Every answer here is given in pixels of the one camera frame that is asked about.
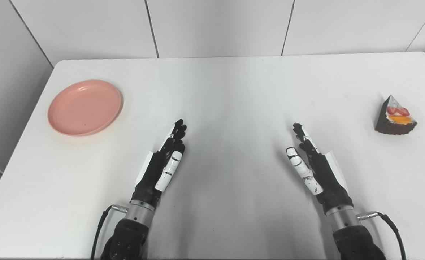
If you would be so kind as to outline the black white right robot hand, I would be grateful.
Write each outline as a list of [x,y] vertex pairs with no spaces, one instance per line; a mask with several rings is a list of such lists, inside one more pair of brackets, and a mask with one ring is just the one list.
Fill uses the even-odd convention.
[[299,148],[306,153],[308,163],[295,147],[286,149],[287,157],[303,183],[322,205],[324,213],[341,206],[353,206],[333,153],[321,153],[303,125],[294,123],[293,131],[300,141]]

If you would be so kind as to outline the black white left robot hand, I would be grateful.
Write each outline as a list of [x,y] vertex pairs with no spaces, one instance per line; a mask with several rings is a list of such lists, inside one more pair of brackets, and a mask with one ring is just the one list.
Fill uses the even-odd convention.
[[186,129],[184,120],[179,119],[174,123],[160,149],[148,152],[136,180],[132,201],[153,208],[158,206],[162,193],[171,182],[185,152],[182,139],[185,137]]

